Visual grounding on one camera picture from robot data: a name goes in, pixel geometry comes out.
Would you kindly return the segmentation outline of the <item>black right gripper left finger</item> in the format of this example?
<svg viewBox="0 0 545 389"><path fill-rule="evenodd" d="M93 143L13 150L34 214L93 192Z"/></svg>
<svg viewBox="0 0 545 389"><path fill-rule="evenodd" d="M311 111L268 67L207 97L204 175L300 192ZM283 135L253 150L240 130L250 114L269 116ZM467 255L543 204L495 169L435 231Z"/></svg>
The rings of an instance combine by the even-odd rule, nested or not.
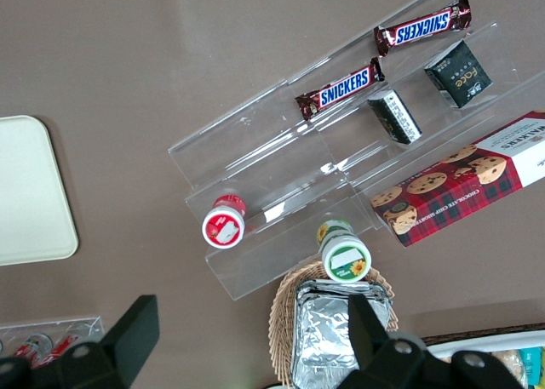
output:
<svg viewBox="0 0 545 389"><path fill-rule="evenodd" d="M60 388L129 388L159 338L158 298L142 295L98 342L83 342L54 362Z"/></svg>

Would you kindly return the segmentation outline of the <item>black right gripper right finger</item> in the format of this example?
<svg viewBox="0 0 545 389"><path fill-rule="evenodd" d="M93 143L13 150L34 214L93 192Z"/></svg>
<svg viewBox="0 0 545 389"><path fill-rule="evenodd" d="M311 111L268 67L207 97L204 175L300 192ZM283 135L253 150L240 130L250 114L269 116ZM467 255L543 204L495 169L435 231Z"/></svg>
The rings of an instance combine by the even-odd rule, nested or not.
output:
<svg viewBox="0 0 545 389"><path fill-rule="evenodd" d="M362 295L348 298L348 333L359 368L341 388L422 387L423 343L410 334L388 333Z"/></svg>

